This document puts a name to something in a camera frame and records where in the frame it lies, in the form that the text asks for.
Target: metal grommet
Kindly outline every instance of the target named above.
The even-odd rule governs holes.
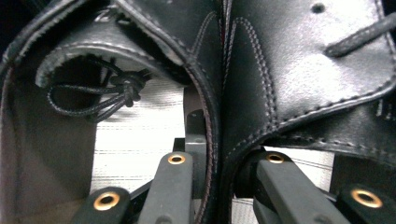
[[[268,154],[265,159],[272,163],[282,163],[285,160],[282,156],[275,153]]]
[[[169,163],[174,164],[174,165],[181,164],[181,163],[183,163],[185,160],[186,160],[186,158],[185,158],[184,156],[182,156],[182,155],[179,155],[179,154],[171,155],[171,156],[168,158]]]
[[[98,211],[106,211],[117,205],[120,201],[120,195],[114,191],[105,192],[93,203],[93,207]]]
[[[352,198],[364,206],[379,208],[382,207],[382,201],[372,192],[365,189],[353,189],[350,191]]]

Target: white floor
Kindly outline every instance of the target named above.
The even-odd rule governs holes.
[[[172,151],[174,139],[184,137],[183,89],[151,80],[142,100],[122,108],[98,125],[92,191],[113,186],[133,191],[154,177],[161,157]],[[322,189],[329,189],[333,154],[309,150],[267,148],[288,154]],[[233,201],[233,223],[257,223],[252,201]]]

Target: shoe stitching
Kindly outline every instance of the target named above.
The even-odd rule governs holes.
[[[163,67],[161,62],[158,62],[156,60],[154,60],[152,57],[148,56],[146,53],[144,53],[143,51],[136,51],[136,50],[132,50],[132,49],[126,49],[126,48],[122,48],[120,46],[116,46],[116,45],[108,45],[108,44],[104,44],[104,43],[98,43],[98,42],[79,42],[79,43],[72,43],[72,44],[68,44],[68,45],[64,45],[61,47],[56,48],[55,50],[52,51],[51,54],[47,55],[45,60],[43,61],[43,64],[40,65],[37,69],[37,73],[39,74],[40,72],[43,74],[44,77],[48,77],[48,75],[53,71],[54,67],[53,67],[53,63],[48,64],[47,59],[51,58],[53,55],[56,55],[58,53],[62,53],[64,57],[66,57],[66,59],[70,58],[69,56],[67,56],[64,51],[66,49],[77,49],[78,47],[101,47],[101,48],[113,48],[113,49],[117,49],[123,52],[126,52],[128,54],[132,54],[132,55],[137,55],[140,56],[142,58],[145,58],[149,61],[155,62],[159,67]],[[45,70],[47,70],[46,73],[44,73],[43,71],[43,66],[45,66]]]
[[[294,141],[305,141],[305,142],[309,142],[309,143],[319,143],[322,145],[333,145],[333,146],[342,146],[342,147],[351,147],[354,148],[358,151],[363,151],[367,153],[367,156],[369,155],[378,155],[378,153],[382,156],[385,156],[389,159],[396,159],[396,153],[392,153],[392,152],[388,152],[384,149],[380,149],[377,147],[367,147],[365,145],[361,145],[361,144],[354,144],[351,142],[344,142],[344,141],[340,141],[340,140],[329,140],[326,138],[314,138],[314,137],[307,137],[307,136],[302,136],[302,135],[280,135],[279,138],[282,139],[289,139],[289,140],[294,140]]]
[[[247,31],[248,37],[250,39],[251,46],[253,47],[253,53],[255,55],[256,63],[259,66],[259,72],[262,75],[262,86],[263,86],[263,94],[265,94],[265,105],[268,113],[268,119],[271,127],[276,129],[277,127],[277,116],[276,116],[276,98],[274,92],[274,82],[269,73],[269,69],[266,65],[266,61],[264,60],[264,56],[262,53],[262,46],[259,42],[259,38],[256,35],[256,31],[254,30],[251,23],[243,17],[238,17],[233,21],[233,27],[236,24],[243,24]]]
[[[376,6],[376,12],[377,12],[378,18],[382,19],[384,17],[384,15],[382,13],[382,10],[380,9],[381,8],[381,3],[380,3],[379,0],[375,0],[375,6]],[[294,116],[286,118],[286,119],[282,119],[280,124],[282,126],[286,126],[291,121],[307,117],[310,114],[319,112],[320,110],[325,110],[325,109],[328,109],[328,108],[331,108],[331,107],[336,107],[338,105],[346,104],[348,102],[356,102],[356,101],[358,101],[361,98],[375,95],[376,93],[378,93],[378,92],[384,90],[385,88],[387,88],[388,86],[392,85],[394,83],[394,81],[396,80],[396,54],[395,54],[395,49],[394,49],[393,45],[391,44],[391,40],[390,40],[389,34],[386,34],[385,37],[381,37],[381,38],[385,38],[386,39],[387,46],[388,46],[388,49],[389,49],[389,55],[390,55],[390,58],[391,58],[391,63],[393,64],[393,75],[390,78],[388,78],[382,85],[377,87],[375,90],[369,91],[369,92],[367,92],[365,94],[362,94],[362,95],[352,96],[352,97],[347,98],[347,99],[340,99],[337,102],[327,103],[326,105],[318,105],[318,106],[315,107],[315,109],[306,110],[305,112],[303,112],[301,114],[294,115]]]
[[[197,87],[197,90],[198,90],[199,94],[203,95],[203,91],[202,91],[200,85],[198,85],[198,80],[193,75],[193,72],[190,69],[188,69],[188,68],[186,68],[186,71],[190,75],[190,77],[192,79],[192,82],[194,82],[195,86]],[[208,160],[207,167],[208,168],[209,167],[213,168],[214,167],[214,164],[213,164],[213,153],[214,153],[214,149],[217,148],[217,144],[215,145],[212,142],[212,138],[213,138],[213,136],[212,136],[213,131],[211,130],[212,122],[211,122],[210,116],[208,116],[209,110],[207,109],[207,102],[205,101],[205,97],[202,97],[201,100],[203,101],[202,106],[204,108],[206,121],[208,123],[206,125],[206,128],[207,128],[207,132],[206,132],[206,134],[207,134],[207,143],[209,144],[208,148],[211,148],[211,150],[208,150],[209,153],[208,153],[207,156],[209,157],[209,160]],[[209,192],[210,192],[210,190],[213,190],[213,188],[211,188],[210,185],[208,185],[208,183],[212,182],[212,174],[213,174],[212,170],[211,169],[207,169],[207,175],[206,175],[207,180],[205,181],[206,188],[205,188],[204,198],[202,199],[202,202],[201,202],[201,204],[202,204],[201,207],[202,208],[199,209],[197,217],[196,217],[197,218],[197,221],[196,221],[197,223],[201,223],[202,222],[202,218],[204,217],[204,212],[205,212],[205,209],[206,209],[207,201],[208,201],[208,198],[209,198],[209,195],[210,195]]]
[[[172,36],[172,35],[169,35],[168,33],[166,33],[165,30],[161,27],[161,25],[160,25],[157,21],[155,21],[154,19],[152,19],[152,18],[150,17],[150,15],[148,15],[147,13],[144,13],[140,7],[136,6],[136,5],[133,4],[131,1],[128,1],[128,3],[126,3],[126,4],[128,4],[128,5],[130,5],[130,6],[133,6],[133,9],[137,10],[137,11],[140,13],[140,15],[141,15],[142,17],[144,17],[144,19],[146,19],[147,21],[150,21],[152,24],[156,25],[160,30],[162,30],[162,32],[163,32],[165,35],[170,36],[174,41],[176,41],[176,42],[179,44],[180,47],[182,47],[184,50],[186,50],[186,51],[188,52],[188,54],[189,54],[189,59],[190,59],[190,61],[192,61],[192,62],[188,62],[188,64],[197,64],[197,65],[200,67],[200,69],[202,70],[202,72],[204,73],[206,79],[207,79],[207,80],[210,80],[210,78],[209,78],[208,75],[207,75],[207,72],[206,72],[205,70],[203,70],[202,65],[201,65],[200,63],[198,63],[197,60],[195,60],[194,57],[192,57],[192,52],[191,52],[191,50],[190,50],[189,48],[187,48],[187,46],[183,43],[183,41],[181,41],[180,39],[178,39],[178,38],[175,37],[175,36]],[[213,88],[213,86],[212,86],[212,84],[211,84],[210,82],[208,82],[208,85],[210,86],[210,89],[211,89],[212,91],[215,91],[215,89]]]
[[[228,77],[228,73],[229,73],[231,54],[233,52],[233,38],[235,35],[235,29],[236,29],[236,24],[233,24],[233,29],[231,30],[231,36],[230,36],[230,46],[229,46],[228,52],[227,52],[227,60],[224,60],[227,63],[225,65],[225,75],[224,75],[223,86],[222,86],[222,94],[224,94],[225,85],[227,83],[227,77]]]
[[[221,48],[222,48],[224,43],[223,43],[223,40],[222,40],[222,29],[223,29],[223,27],[222,27],[221,19],[218,19],[218,23],[219,23],[219,37],[220,37],[220,43],[221,43]]]
[[[228,33],[229,33],[229,28],[230,28],[230,14],[231,14],[231,5],[233,1],[232,0],[224,0],[223,1],[223,7],[225,7],[225,11],[223,11],[223,17],[224,17],[224,40],[223,40],[223,55],[222,55],[222,65],[224,67],[224,63],[226,62],[227,58],[227,48],[229,47],[229,42],[228,42]]]
[[[209,25],[209,23],[213,20],[213,18],[216,18],[217,14],[215,11],[211,11],[207,14],[205,17],[204,21],[201,24],[201,27],[199,29],[198,35],[194,41],[194,44],[192,45],[191,52],[195,57],[198,57],[198,54],[201,49],[202,41],[205,36],[206,28]]]

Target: black shoelace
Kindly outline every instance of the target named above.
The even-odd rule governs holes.
[[[396,27],[396,12],[389,14],[384,19],[363,28],[344,40],[326,48],[325,54],[329,57],[342,57],[359,49],[370,41],[380,37],[382,34]]]
[[[86,60],[87,62],[94,63],[107,69],[107,74],[102,87],[85,87],[70,84],[57,84],[51,86],[49,88],[47,98],[52,108],[58,113],[71,117],[86,117],[87,120],[98,123],[109,118],[124,105],[131,107],[134,105],[134,101],[137,102],[140,100],[139,92],[145,87],[146,82],[150,80],[150,72],[148,70],[142,70],[139,72],[123,72],[113,63],[109,63],[98,58],[89,57]],[[114,85],[114,87],[106,87],[108,82],[110,82],[111,85]],[[80,91],[96,95],[115,93],[117,93],[117,95],[87,108],[66,109],[57,105],[53,99],[53,93],[59,89]],[[108,110],[99,114],[101,110],[108,107],[110,107]]]

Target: black leather shoe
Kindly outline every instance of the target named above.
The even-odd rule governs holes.
[[[353,155],[394,173],[392,4],[226,3],[219,223],[230,223],[235,173],[257,145]]]
[[[212,218],[219,33],[218,6],[211,1],[52,1],[8,47],[0,67],[0,223],[47,220],[55,205],[66,211],[86,197],[94,123],[132,106],[150,78],[192,82],[200,93],[208,157],[196,222]],[[99,103],[108,93],[117,95]],[[55,222],[72,215],[62,213]]]

